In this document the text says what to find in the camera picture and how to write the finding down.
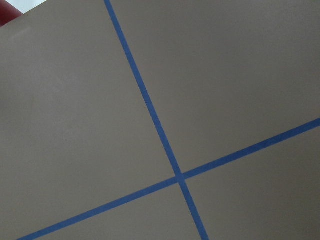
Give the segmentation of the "red bottle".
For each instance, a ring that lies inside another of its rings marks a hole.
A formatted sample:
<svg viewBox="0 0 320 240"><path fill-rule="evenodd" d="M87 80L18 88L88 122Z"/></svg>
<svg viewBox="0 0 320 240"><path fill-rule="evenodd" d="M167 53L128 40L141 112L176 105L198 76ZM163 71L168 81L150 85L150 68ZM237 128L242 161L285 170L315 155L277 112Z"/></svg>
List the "red bottle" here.
<svg viewBox="0 0 320 240"><path fill-rule="evenodd" d="M18 9L16 9L10 3L6 1L0 2L0 26L1 27L17 19L22 15L23 13L21 13Z"/></svg>

